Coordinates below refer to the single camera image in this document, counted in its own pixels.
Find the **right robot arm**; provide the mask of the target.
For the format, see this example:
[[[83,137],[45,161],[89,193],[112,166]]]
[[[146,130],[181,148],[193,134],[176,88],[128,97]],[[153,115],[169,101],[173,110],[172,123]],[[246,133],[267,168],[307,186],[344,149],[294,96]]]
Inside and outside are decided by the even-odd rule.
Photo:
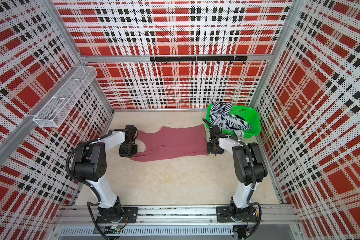
[[[207,153],[215,156],[225,151],[232,154],[238,185],[229,206],[217,207],[219,223],[258,223],[261,221],[261,206],[251,202],[259,183],[268,175],[264,158],[257,143],[246,144],[231,135],[224,134],[218,126],[206,122],[209,130]]]

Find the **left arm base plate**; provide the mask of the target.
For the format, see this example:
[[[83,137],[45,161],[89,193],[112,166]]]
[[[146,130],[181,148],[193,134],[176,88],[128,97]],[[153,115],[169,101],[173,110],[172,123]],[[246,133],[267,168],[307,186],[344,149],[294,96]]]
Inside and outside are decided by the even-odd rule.
[[[125,224],[135,223],[138,210],[137,207],[122,207],[121,210],[98,208],[99,213],[96,219],[98,224]]]

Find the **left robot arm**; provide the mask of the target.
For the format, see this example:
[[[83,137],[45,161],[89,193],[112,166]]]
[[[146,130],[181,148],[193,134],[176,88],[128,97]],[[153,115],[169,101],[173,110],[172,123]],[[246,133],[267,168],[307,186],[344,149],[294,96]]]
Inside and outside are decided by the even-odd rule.
[[[102,137],[80,142],[66,160],[69,177],[89,187],[97,199],[96,203],[89,203],[90,209],[98,209],[96,224],[136,222],[138,208],[122,207],[120,198],[111,189],[106,171],[107,153],[111,149],[119,147],[119,156],[122,158],[131,158],[137,154],[137,136],[138,130],[133,125],[110,130]]]

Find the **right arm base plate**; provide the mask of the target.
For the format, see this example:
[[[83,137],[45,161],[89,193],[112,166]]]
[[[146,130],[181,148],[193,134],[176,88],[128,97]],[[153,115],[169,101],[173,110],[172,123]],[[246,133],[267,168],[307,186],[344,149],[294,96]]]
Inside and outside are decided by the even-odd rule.
[[[216,207],[217,221],[219,223],[255,223],[258,215],[254,207],[237,209],[232,206]]]

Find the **maroon tank top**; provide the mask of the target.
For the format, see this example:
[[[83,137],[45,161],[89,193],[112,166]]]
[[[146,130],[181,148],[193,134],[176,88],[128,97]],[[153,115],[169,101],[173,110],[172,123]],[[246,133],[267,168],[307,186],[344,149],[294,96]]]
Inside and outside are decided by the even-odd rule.
[[[132,157],[132,160],[136,162],[152,162],[208,154],[204,125],[180,129],[162,127],[156,133],[141,131],[138,134],[138,140],[144,143],[145,151]]]

